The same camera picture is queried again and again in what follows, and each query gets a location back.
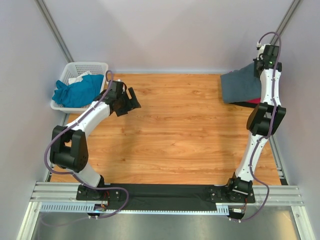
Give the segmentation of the grey-blue t-shirt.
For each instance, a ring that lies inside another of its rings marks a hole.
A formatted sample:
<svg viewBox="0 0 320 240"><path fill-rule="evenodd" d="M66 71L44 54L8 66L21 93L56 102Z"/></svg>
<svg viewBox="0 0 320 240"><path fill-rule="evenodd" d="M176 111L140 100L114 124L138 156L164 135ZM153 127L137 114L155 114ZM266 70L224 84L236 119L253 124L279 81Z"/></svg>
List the grey-blue t-shirt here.
<svg viewBox="0 0 320 240"><path fill-rule="evenodd" d="M261 81L254 76L254 63L220 76L222 100L226 104L261 98Z"/></svg>

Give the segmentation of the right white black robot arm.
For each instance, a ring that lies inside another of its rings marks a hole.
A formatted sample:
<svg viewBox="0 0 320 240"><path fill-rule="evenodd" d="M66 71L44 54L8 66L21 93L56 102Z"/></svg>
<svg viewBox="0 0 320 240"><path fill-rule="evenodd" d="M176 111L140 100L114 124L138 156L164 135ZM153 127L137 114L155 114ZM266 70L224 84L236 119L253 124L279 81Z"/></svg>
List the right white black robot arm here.
<svg viewBox="0 0 320 240"><path fill-rule="evenodd" d="M250 114L246 129L248 142L239 167L228 180L225 196L231 202L245 199L253 193L254 172L262 150L270 136L278 129L286 115L279 97L282 63L279 62L281 47L257 43L254 76L261 83L261 100Z"/></svg>

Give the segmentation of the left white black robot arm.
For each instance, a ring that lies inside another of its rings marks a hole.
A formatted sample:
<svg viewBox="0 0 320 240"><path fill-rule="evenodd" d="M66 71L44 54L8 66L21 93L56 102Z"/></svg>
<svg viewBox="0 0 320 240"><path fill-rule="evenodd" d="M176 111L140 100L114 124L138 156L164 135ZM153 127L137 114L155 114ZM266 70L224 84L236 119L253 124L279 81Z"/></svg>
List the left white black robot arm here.
<svg viewBox="0 0 320 240"><path fill-rule="evenodd" d="M122 81L109 81L103 90L76 120L66 126L57 125L52 131L52 140L45 150L45 162L65 169L53 170L54 174L73 175L88 190L87 194L99 201L105 196L105 183L89 163L87 138L92 131L112 114L117 117L139 109L139 103L132 87Z"/></svg>

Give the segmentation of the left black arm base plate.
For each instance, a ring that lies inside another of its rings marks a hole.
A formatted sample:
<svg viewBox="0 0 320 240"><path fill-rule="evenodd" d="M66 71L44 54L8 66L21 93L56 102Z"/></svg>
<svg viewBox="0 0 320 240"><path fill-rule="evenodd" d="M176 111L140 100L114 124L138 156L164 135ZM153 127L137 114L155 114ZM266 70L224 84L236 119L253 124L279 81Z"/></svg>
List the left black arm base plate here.
<svg viewBox="0 0 320 240"><path fill-rule="evenodd" d="M96 190L84 185L80 185L76 193L78 201L119 201L120 198L121 191L118 189Z"/></svg>

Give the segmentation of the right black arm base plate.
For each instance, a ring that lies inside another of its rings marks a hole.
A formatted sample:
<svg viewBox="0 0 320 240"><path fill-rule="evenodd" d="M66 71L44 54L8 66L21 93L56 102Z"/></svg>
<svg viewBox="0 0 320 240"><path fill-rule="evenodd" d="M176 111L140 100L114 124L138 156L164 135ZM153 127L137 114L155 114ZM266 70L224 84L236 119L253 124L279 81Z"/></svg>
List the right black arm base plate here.
<svg viewBox="0 0 320 240"><path fill-rule="evenodd" d="M255 195L252 188L249 190L231 190L226 185L212 185L206 189L213 203L255 203Z"/></svg>

